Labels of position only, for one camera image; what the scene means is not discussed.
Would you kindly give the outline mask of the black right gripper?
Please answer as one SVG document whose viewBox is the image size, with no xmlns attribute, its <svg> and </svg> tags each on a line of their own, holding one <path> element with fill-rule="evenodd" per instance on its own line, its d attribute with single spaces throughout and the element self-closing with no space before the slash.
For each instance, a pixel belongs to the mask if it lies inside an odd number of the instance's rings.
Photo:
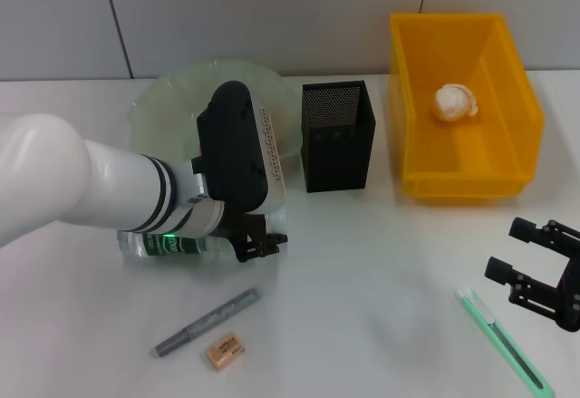
<svg viewBox="0 0 580 398">
<path fill-rule="evenodd" d="M 579 258 L 578 230 L 550 219 L 544 226 L 514 218 L 508 234 L 525 243 L 537 244 L 568 257 Z M 548 319 L 556 319 L 567 332 L 579 330 L 579 260 L 570 259 L 556 288 L 515 270 L 508 263 L 490 257 L 485 277 L 509 286 L 508 301 Z"/>
</svg>

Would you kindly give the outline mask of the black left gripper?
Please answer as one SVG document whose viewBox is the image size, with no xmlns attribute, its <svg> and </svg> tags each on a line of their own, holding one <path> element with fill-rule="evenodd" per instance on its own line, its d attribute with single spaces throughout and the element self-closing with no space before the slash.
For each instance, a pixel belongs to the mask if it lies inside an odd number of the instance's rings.
<svg viewBox="0 0 580 398">
<path fill-rule="evenodd" d="M 263 216 L 245 213 L 224 213 L 212 236 L 226 239 L 240 263 L 277 253 L 277 246 L 288 242 L 286 234 L 266 234 Z"/>
</svg>

